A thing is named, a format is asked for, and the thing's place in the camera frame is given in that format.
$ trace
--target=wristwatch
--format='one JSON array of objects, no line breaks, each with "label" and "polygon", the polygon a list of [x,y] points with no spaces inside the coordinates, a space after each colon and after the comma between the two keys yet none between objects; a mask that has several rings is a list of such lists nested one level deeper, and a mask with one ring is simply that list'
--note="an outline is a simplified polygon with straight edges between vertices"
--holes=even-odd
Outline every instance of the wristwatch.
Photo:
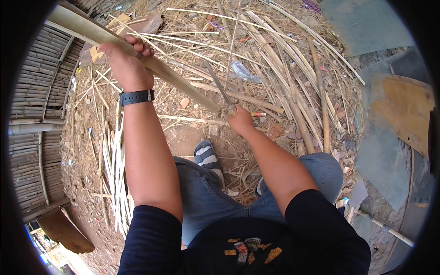
[{"label": "wristwatch", "polygon": [[154,100],[154,90],[144,90],[130,93],[120,93],[119,102],[121,106],[128,104],[153,101]]}]

